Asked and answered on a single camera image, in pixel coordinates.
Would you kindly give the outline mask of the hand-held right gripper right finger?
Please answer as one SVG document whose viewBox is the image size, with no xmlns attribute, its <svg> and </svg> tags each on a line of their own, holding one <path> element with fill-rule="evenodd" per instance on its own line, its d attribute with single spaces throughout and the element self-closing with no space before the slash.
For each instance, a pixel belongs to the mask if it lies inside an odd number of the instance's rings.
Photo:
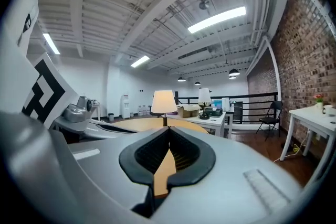
<svg viewBox="0 0 336 224">
<path fill-rule="evenodd" d="M 174 187 L 153 214 L 156 223 L 275 223 L 302 193 L 283 168 L 251 147 L 186 128 L 215 152 L 197 184 Z"/>
</svg>

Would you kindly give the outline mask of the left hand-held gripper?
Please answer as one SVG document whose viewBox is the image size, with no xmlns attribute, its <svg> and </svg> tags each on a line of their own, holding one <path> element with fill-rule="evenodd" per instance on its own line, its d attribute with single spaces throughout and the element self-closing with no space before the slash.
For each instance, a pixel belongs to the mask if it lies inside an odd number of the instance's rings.
<svg viewBox="0 0 336 224">
<path fill-rule="evenodd" d="M 137 133 L 91 119 L 91 100 L 76 94 L 47 53 L 34 63 L 27 59 L 38 13 L 38 0 L 12 0 L 1 18 L 1 117 L 25 115 L 81 140 Z"/>
</svg>

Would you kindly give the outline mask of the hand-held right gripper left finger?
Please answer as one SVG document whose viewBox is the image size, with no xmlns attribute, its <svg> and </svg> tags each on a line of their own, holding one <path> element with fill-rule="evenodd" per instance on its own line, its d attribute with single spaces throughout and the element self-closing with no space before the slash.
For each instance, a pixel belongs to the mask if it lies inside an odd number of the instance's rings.
<svg viewBox="0 0 336 224">
<path fill-rule="evenodd" d="M 151 218 L 157 206 L 154 174 L 169 149 L 169 127 L 70 144 L 84 172 L 126 209 Z"/>
</svg>

